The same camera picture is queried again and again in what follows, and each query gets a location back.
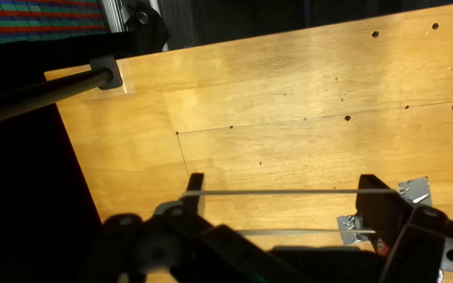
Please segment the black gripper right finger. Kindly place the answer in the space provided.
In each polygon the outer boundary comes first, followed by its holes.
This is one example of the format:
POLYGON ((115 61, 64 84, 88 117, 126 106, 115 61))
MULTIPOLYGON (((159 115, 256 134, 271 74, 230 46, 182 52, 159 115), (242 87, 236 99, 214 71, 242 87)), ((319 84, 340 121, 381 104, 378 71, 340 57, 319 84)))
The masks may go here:
POLYGON ((453 272, 453 220, 445 212, 406 200, 374 175, 359 178, 355 209, 385 258, 379 283, 437 283, 442 271, 453 272))

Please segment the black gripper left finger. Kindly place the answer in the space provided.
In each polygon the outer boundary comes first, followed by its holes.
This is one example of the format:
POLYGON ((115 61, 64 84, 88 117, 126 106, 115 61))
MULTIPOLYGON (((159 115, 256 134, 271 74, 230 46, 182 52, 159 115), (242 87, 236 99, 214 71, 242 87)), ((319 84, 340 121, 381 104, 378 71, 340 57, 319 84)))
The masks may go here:
POLYGON ((178 283, 310 283, 230 227, 209 223, 200 214, 203 181, 192 173, 182 197, 159 205, 149 220, 109 217, 82 264, 82 283, 146 283, 157 271, 178 283))

